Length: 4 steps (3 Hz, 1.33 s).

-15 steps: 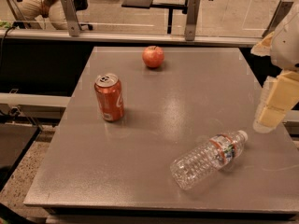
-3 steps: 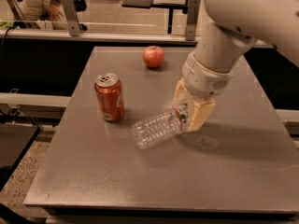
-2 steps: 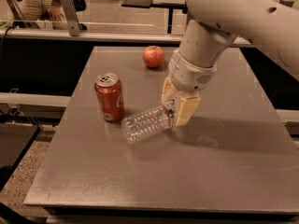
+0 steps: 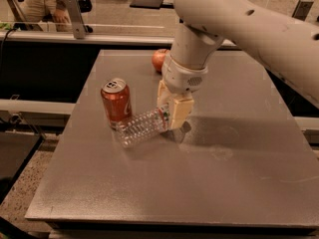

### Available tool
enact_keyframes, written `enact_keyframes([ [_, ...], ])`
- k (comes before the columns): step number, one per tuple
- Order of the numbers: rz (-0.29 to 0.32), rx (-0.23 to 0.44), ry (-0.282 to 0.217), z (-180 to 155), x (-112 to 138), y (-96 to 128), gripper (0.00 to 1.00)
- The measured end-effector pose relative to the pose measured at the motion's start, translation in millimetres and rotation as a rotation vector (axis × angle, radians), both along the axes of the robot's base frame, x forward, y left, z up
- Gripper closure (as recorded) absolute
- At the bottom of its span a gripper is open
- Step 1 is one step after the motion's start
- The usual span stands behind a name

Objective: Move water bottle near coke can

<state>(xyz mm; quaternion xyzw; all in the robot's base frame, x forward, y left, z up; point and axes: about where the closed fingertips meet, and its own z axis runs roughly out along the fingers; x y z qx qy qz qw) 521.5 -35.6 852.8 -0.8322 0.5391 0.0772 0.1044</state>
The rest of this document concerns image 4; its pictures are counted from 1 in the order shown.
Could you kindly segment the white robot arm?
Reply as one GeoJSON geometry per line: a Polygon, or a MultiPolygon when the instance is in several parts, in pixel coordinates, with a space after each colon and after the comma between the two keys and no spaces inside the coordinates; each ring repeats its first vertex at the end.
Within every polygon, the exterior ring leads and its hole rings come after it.
{"type": "Polygon", "coordinates": [[[193,107],[212,53],[227,39],[313,105],[319,103],[319,27],[248,0],[173,0],[181,23],[165,55],[158,105],[168,129],[180,128],[193,107]]]}

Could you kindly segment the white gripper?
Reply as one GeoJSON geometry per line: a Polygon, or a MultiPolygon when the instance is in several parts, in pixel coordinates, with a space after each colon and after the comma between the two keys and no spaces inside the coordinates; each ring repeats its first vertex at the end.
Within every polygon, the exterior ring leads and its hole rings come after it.
{"type": "Polygon", "coordinates": [[[168,128],[182,127],[192,111],[194,100],[192,94],[198,91],[203,84],[208,67],[200,70],[186,68],[176,62],[170,54],[165,56],[162,64],[162,80],[159,81],[157,105],[159,107],[168,102],[168,128]]]}

